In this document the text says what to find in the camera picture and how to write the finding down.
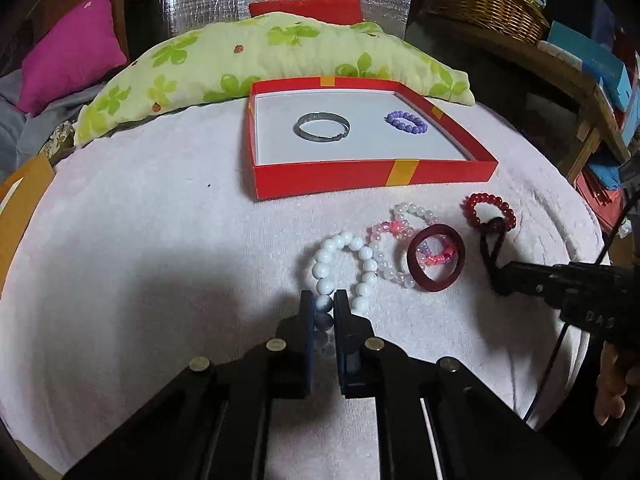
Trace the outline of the person's right hand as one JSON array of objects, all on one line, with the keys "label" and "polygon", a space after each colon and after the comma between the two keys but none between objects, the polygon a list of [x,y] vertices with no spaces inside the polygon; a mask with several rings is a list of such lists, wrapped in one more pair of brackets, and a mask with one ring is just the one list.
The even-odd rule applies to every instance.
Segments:
[{"label": "person's right hand", "polygon": [[603,344],[600,374],[597,379],[597,396],[594,402],[594,417],[600,426],[610,418],[621,418],[625,411],[623,399],[627,391],[625,377],[616,368],[618,353],[612,344]]}]

